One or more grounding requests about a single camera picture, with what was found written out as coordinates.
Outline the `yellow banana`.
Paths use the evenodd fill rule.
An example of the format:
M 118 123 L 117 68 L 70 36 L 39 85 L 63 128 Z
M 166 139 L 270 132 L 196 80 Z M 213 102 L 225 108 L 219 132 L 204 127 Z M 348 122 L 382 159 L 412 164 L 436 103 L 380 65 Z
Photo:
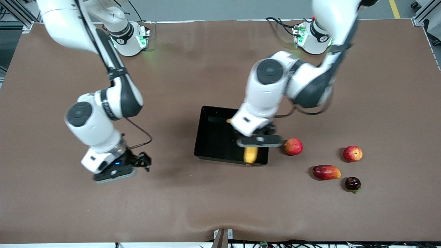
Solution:
M 233 130 L 236 134 L 236 143 L 239 146 L 239 140 L 243 137 L 245 137 L 245 135 L 243 135 L 241 132 L 239 132 L 238 130 L 236 130 L 235 127 L 233 127 Z M 243 155 L 243 159 L 244 159 L 244 163 L 246 165 L 254 165 L 255 161 L 257 160 L 258 157 L 258 148 L 257 147 L 245 147 L 244 148 L 244 155 Z

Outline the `black plastic box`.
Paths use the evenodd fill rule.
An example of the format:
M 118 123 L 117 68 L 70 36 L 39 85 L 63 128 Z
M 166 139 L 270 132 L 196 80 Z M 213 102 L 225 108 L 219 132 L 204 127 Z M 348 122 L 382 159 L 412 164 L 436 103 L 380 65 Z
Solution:
M 201 108 L 194 156 L 199 159 L 244 165 L 243 147 L 236 143 L 237 134 L 227 120 L 237 109 L 215 106 Z

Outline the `red yellow apple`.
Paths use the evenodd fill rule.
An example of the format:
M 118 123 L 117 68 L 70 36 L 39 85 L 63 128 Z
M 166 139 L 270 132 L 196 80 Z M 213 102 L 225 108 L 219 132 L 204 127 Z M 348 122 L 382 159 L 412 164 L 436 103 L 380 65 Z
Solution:
M 362 149 L 356 145 L 348 146 L 343 150 L 343 158 L 346 162 L 357 162 L 362 157 Z

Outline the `red apple left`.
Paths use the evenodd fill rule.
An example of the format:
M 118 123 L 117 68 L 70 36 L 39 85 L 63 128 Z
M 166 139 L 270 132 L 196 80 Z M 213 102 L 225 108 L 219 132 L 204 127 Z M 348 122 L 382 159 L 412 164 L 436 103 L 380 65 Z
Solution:
M 303 151 L 304 145 L 301 140 L 290 138 L 283 144 L 283 147 L 286 154 L 295 156 Z

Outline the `brown table mat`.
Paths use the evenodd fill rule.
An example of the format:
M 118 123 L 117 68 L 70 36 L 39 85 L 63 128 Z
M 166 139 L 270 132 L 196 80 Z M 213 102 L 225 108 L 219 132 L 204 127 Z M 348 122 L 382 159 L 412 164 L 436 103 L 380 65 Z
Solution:
M 219 228 L 245 240 L 441 241 L 441 72 L 408 19 L 360 21 L 330 108 L 276 121 L 300 155 L 271 148 L 262 167 L 194 156 L 201 107 L 238 108 L 252 65 L 290 41 L 269 22 L 158 24 L 151 49 L 124 58 L 151 171 L 97 184 L 63 117 L 109 86 L 104 66 L 35 25 L 0 90 L 0 244 L 198 242 Z M 352 145 L 363 157 L 346 162 Z M 341 177 L 317 179 L 317 165 Z

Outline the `red yellow mango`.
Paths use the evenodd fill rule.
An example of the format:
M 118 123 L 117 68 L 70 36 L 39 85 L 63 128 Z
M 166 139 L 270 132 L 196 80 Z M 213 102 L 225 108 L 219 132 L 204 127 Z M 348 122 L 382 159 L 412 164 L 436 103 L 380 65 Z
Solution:
M 341 171 L 333 165 L 317 165 L 313 167 L 313 175 L 320 180 L 339 179 Z

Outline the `metal table edge bracket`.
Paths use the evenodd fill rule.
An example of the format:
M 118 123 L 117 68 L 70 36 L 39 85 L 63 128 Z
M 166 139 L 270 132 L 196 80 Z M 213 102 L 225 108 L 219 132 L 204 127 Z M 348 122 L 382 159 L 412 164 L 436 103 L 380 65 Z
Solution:
M 234 248 L 233 229 L 217 229 L 214 231 L 214 241 L 211 248 Z

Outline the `aluminium frame post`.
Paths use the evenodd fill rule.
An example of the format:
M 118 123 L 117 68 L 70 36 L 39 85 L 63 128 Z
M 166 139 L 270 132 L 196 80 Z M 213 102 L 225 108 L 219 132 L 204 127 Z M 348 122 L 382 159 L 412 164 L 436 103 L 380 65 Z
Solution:
M 19 0 L 0 0 L 0 6 L 5 8 L 15 19 L 22 24 L 23 33 L 30 33 L 32 26 L 38 19 Z
M 432 46 L 441 46 L 441 0 L 416 0 L 411 8 L 418 8 L 412 17 L 415 27 L 423 27 Z

